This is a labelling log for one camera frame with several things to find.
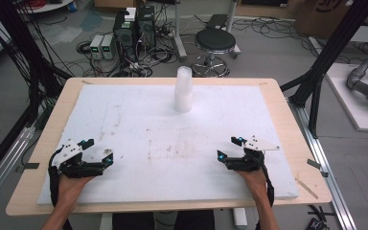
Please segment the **brown cardboard box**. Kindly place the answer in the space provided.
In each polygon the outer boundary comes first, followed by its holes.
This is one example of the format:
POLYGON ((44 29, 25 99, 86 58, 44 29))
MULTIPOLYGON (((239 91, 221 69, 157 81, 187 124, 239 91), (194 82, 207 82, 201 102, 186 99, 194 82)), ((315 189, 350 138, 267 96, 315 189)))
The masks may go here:
POLYGON ((367 18, 368 0, 305 0, 297 11, 295 31, 302 36, 331 37, 339 25, 367 18))

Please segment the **black round stool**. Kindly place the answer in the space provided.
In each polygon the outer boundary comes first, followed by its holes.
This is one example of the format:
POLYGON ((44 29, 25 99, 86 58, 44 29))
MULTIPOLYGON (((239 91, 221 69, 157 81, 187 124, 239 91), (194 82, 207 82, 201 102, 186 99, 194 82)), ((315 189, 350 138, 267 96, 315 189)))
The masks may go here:
POLYGON ((208 28, 195 35, 195 46, 205 53, 192 63, 193 73, 205 78, 221 78, 230 70, 219 55, 229 54, 235 49, 236 38, 222 29, 208 28))

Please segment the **black computer tower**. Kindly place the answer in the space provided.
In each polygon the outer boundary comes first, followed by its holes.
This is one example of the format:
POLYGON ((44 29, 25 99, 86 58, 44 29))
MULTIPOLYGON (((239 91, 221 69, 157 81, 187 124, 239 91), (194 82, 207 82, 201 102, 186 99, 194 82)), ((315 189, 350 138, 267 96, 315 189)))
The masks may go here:
POLYGON ((121 10, 117 13, 114 21, 113 33, 115 35, 118 48, 121 50, 121 55, 124 55, 128 60, 132 62, 136 62, 136 22, 127 21, 126 16, 128 16, 127 10, 121 10))
POLYGON ((154 6, 145 6, 137 10, 137 22, 139 34, 141 36, 140 40, 147 49, 156 46, 154 13, 154 6))

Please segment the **white foam mat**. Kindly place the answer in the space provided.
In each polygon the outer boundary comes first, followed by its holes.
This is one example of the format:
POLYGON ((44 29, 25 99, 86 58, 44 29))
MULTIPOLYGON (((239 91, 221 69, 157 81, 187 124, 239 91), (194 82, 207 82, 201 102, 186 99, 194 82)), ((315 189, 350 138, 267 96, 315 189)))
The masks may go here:
POLYGON ((241 157, 242 137, 271 143, 264 162, 278 199, 299 195, 276 128, 257 86, 197 85, 192 108, 173 107, 171 85, 87 84, 59 143, 91 139, 82 154, 113 164, 83 189, 80 203, 139 203, 249 198, 242 178, 218 161, 241 157))

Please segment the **white table leg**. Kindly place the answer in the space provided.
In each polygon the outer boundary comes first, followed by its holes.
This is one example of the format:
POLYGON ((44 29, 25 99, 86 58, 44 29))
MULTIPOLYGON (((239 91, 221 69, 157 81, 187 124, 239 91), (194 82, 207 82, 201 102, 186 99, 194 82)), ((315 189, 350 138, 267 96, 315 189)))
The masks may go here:
POLYGON ((244 208, 234 208, 232 210, 233 221, 237 230, 245 230, 248 226, 246 211, 244 208))
POLYGON ((110 213, 102 214, 100 230, 112 230, 112 215, 110 213))

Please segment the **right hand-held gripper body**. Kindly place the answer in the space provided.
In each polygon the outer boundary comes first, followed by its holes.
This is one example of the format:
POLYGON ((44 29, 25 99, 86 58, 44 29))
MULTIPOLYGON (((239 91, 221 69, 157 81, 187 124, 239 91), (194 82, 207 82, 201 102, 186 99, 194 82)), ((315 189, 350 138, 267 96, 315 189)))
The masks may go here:
POLYGON ((280 147, 264 139, 252 136, 245 139, 246 143, 241 147, 244 155, 242 157, 228 157, 225 166, 228 170, 253 172, 265 164, 265 151, 278 150, 280 147))

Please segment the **aluminium floor rail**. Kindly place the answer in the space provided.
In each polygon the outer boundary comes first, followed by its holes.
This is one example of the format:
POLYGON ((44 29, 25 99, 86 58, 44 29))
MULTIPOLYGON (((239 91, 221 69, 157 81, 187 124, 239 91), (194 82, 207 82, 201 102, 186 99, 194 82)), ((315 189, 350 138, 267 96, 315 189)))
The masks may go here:
POLYGON ((349 208, 344 200, 339 186, 334 177, 331 165, 327 159, 325 151, 323 150, 320 141, 314 137, 309 130, 309 115, 304 108, 297 107, 294 104, 288 104, 292 113, 294 114, 297 124, 300 126, 303 136, 308 143, 310 151, 316 164, 319 166, 319 171, 332 195, 332 207, 336 219, 342 230, 357 230, 356 224, 349 211, 349 208))
POLYGON ((11 142, 9 149, 5 151, 3 159, 0 161, 0 187, 9 176, 16 162, 21 158, 21 155, 26 152, 26 148, 34 135, 34 127, 24 127, 11 142))

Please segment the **person's left hand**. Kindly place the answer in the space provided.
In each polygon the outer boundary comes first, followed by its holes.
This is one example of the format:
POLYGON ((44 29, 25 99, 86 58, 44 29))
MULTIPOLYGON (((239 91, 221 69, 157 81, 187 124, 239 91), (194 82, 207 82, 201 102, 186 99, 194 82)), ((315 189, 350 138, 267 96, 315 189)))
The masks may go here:
POLYGON ((59 178, 57 204, 73 210, 77 206, 78 198, 84 186, 92 180, 92 177, 69 178, 62 175, 59 178))

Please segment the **black metal frame stand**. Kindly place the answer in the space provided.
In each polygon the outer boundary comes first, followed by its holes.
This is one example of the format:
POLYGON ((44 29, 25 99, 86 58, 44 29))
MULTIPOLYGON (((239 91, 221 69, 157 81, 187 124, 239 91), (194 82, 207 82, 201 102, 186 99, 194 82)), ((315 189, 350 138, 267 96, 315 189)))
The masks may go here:
POLYGON ((1 44, 29 86, 30 102, 56 99, 72 75, 42 54, 12 0, 0 0, 0 22, 10 40, 7 42, 0 35, 1 44))
POLYGON ((304 75, 280 86, 282 92, 297 86, 295 93, 288 99, 299 108, 304 108, 307 99, 311 98, 308 128, 314 138, 317 138, 317 119, 322 81, 367 16, 368 0, 353 0, 353 4, 328 39, 327 44, 311 68, 304 75))

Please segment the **black flat floor pedal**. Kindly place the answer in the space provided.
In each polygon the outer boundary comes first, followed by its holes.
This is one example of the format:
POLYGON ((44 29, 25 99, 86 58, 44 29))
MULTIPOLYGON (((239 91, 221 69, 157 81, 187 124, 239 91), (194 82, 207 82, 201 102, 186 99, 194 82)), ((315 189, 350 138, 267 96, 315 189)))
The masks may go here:
POLYGON ((227 14, 213 14, 206 24, 208 29, 222 29, 227 21, 227 14))

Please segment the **thin wooden stick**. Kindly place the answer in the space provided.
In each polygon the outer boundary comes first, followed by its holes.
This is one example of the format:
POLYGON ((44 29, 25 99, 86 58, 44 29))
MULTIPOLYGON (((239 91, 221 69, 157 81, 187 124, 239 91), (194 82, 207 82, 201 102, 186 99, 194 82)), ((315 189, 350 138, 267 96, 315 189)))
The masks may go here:
POLYGON ((311 196, 313 196, 315 199, 318 199, 319 196, 306 184, 304 183, 302 180, 300 180, 299 178, 295 177, 296 182, 303 187, 311 196))

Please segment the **person's right hand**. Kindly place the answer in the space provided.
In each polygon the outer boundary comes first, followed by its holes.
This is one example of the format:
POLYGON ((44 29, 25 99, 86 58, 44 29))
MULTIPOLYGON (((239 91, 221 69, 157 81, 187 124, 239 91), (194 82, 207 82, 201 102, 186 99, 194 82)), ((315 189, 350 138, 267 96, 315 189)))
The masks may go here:
POLYGON ((257 170, 254 172, 237 171, 237 173, 245 181, 256 203, 268 203, 265 175, 262 170, 257 170))

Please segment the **grey power supply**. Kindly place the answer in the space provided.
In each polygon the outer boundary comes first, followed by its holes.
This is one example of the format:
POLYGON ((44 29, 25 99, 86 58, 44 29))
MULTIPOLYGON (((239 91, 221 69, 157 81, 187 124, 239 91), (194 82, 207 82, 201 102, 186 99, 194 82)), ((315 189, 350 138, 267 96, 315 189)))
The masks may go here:
POLYGON ((116 48, 115 48, 115 41, 112 34, 106 34, 103 37, 102 41, 102 50, 103 50, 103 58, 104 59, 113 59, 116 48))
POLYGON ((93 59, 103 59, 102 42, 104 37, 102 35, 95 35, 90 43, 90 51, 93 59))

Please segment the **white base board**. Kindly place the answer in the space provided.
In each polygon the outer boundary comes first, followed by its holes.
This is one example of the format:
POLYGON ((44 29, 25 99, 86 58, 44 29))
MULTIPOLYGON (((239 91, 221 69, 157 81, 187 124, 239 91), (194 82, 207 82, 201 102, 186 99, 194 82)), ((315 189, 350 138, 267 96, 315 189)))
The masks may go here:
POLYGON ((327 80, 356 130, 368 131, 368 100, 346 86, 348 75, 355 68, 356 64, 335 63, 327 73, 327 80))

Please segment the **stack of clear plastic cups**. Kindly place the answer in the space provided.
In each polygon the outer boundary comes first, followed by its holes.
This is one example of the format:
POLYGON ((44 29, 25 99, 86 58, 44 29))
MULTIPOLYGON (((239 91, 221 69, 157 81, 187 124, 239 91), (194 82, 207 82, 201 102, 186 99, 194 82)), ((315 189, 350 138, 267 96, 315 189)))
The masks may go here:
POLYGON ((174 88, 174 109, 178 112, 186 113, 192 109, 193 103, 193 74, 192 69, 187 66, 180 66, 177 69, 177 76, 174 88))

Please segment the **grey metal desk leg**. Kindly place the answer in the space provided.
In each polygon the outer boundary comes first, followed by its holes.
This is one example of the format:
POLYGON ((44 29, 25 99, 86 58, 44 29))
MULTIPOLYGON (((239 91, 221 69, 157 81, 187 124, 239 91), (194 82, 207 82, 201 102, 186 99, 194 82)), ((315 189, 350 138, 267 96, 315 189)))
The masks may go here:
MULTIPOLYGON (((239 0, 230 0, 227 27, 226 27, 226 31, 228 33, 232 33, 232 28, 233 28, 233 23, 235 19, 235 13, 236 13, 238 2, 239 0)), ((231 52, 231 55, 233 58, 237 58, 241 53, 242 51, 240 50, 239 46, 235 45, 233 51, 231 52)))
POLYGON ((184 61, 187 58, 187 53, 184 48, 184 44, 182 42, 180 36, 180 0, 174 1, 174 30, 172 32, 174 45, 177 51, 177 56, 180 61, 184 61))

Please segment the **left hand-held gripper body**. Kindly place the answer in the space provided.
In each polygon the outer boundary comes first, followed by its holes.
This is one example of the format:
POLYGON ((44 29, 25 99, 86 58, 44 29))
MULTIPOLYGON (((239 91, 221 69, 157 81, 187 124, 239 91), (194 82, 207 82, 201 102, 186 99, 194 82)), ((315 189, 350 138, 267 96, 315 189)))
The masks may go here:
POLYGON ((82 160, 78 143, 68 139, 51 157, 51 166, 69 178, 98 176, 104 173, 101 162, 88 163, 82 160))

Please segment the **person's legs in dark trousers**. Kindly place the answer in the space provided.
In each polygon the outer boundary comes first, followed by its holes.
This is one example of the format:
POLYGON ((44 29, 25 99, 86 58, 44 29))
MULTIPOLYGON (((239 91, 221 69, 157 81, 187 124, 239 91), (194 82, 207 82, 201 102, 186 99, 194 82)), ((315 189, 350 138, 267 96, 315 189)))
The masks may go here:
MULTIPOLYGON (((153 212, 113 214, 112 230, 156 230, 153 212)), ((216 230, 214 211, 179 211, 173 230, 216 230)))

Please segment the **black parts on floor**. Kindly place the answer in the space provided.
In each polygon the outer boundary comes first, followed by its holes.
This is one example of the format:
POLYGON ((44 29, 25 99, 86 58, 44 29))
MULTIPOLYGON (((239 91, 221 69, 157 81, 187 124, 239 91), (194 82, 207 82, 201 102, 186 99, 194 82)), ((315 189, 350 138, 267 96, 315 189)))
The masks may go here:
POLYGON ((324 212, 321 206, 316 207, 312 204, 310 208, 309 215, 315 215, 315 218, 310 219, 305 230, 330 230, 327 224, 327 217, 334 217, 334 213, 324 212))

